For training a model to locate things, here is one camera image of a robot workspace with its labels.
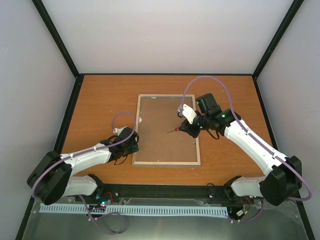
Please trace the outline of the red blue screwdriver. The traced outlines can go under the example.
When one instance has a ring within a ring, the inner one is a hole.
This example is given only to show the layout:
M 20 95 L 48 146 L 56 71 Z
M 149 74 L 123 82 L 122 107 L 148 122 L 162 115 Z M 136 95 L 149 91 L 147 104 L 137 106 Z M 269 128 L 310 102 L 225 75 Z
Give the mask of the red blue screwdriver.
M 174 128 L 173 130 L 170 130 L 167 132 L 167 134 L 169 133 L 173 133 L 173 132 L 178 132 L 180 129 L 178 127 Z

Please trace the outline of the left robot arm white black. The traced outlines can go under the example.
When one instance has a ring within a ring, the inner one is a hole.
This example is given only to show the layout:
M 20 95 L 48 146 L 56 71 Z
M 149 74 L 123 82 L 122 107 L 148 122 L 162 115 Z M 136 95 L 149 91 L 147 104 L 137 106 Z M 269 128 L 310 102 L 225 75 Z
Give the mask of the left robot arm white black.
M 113 135 L 96 145 L 73 153 L 50 151 L 26 180 L 31 195 L 45 205 L 63 197 L 84 195 L 99 201 L 104 195 L 104 183 L 93 173 L 76 174 L 96 165 L 117 162 L 139 150 L 140 137 L 130 127 L 115 128 Z

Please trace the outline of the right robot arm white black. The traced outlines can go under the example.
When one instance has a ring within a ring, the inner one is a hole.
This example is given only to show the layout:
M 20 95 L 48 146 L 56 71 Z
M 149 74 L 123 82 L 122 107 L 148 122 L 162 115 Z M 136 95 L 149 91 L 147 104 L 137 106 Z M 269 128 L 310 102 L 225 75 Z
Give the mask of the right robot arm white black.
M 221 110 L 211 93 L 198 97 L 199 110 L 182 103 L 177 110 L 184 121 L 178 130 L 193 138 L 201 131 L 214 130 L 241 148 L 261 169 L 261 177 L 236 176 L 228 184 L 233 195 L 252 196 L 267 200 L 274 206 L 291 198 L 302 187 L 302 163 L 296 157 L 287 157 L 254 131 L 232 109 Z

